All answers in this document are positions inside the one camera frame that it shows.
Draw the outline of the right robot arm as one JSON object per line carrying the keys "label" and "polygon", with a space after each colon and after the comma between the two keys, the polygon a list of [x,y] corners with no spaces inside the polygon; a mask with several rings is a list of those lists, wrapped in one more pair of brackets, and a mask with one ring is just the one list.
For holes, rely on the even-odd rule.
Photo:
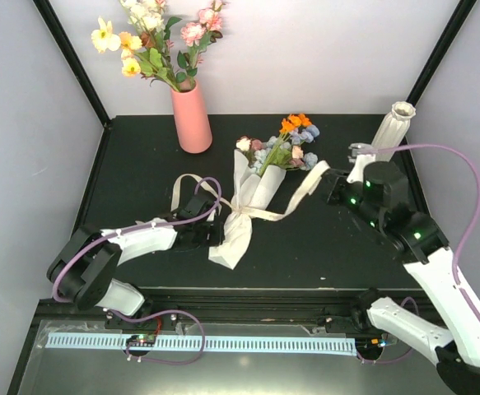
{"label": "right robot arm", "polygon": [[391,162],[334,170],[320,161],[329,180],[327,202],[344,206],[379,240],[406,258],[406,272],[432,302],[443,327],[406,310],[377,289],[361,294],[350,312],[352,326],[383,330],[429,360],[456,394],[480,394],[480,300],[454,265],[454,252],[436,222],[409,206],[408,178]]}

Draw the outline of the mixed flower bouquet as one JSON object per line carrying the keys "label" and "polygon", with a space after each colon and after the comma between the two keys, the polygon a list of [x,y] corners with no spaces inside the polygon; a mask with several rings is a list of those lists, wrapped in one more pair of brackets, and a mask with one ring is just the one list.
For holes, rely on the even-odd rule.
{"label": "mixed flower bouquet", "polygon": [[319,137],[319,129],[305,114],[289,114],[281,121],[279,134],[266,142],[250,137],[241,137],[235,149],[248,162],[248,168],[262,176],[270,166],[282,170],[312,170],[318,163],[313,152],[304,152],[303,146]]}

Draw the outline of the cream ribbon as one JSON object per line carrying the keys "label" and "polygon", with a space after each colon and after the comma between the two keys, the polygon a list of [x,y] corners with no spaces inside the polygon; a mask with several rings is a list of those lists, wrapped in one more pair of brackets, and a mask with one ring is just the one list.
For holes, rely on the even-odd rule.
{"label": "cream ribbon", "polygon": [[[316,166],[312,170],[310,170],[306,177],[302,180],[296,191],[291,195],[290,201],[287,204],[286,210],[283,213],[276,213],[267,210],[268,214],[272,217],[270,221],[280,221],[286,216],[292,214],[298,207],[298,205],[301,203],[302,199],[307,195],[311,195],[316,190],[322,178],[322,175],[329,169],[330,166],[326,161],[322,160],[318,162]],[[215,198],[215,203],[230,208],[231,200],[228,201],[222,196],[221,185],[217,181],[213,180],[210,177],[202,178],[196,174],[182,174],[177,178],[173,186],[170,201],[171,209],[175,209],[179,206],[181,181],[185,178],[191,178],[195,180],[197,182],[197,186],[195,188],[203,188],[205,191],[209,192]]]}

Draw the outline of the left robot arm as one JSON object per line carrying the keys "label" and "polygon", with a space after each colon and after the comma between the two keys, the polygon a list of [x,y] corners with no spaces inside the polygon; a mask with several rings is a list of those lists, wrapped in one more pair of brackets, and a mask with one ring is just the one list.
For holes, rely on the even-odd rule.
{"label": "left robot arm", "polygon": [[149,253],[186,252],[222,240],[217,201],[199,192],[165,218],[117,230],[79,227],[49,266],[47,278],[55,300],[80,310],[115,310],[134,328],[144,328],[153,309],[137,287],[115,278],[117,267]]}

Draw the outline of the white wrapping paper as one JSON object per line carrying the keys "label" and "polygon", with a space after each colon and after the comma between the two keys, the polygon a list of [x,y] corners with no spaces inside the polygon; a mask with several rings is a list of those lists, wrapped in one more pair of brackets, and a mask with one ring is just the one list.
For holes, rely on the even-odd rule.
{"label": "white wrapping paper", "polygon": [[263,175],[249,167],[240,151],[234,151],[234,195],[230,201],[231,214],[224,225],[224,240],[211,247],[208,259],[223,267],[234,269],[245,255],[252,237],[253,219],[270,221],[267,208],[285,178],[286,171],[270,165]]}

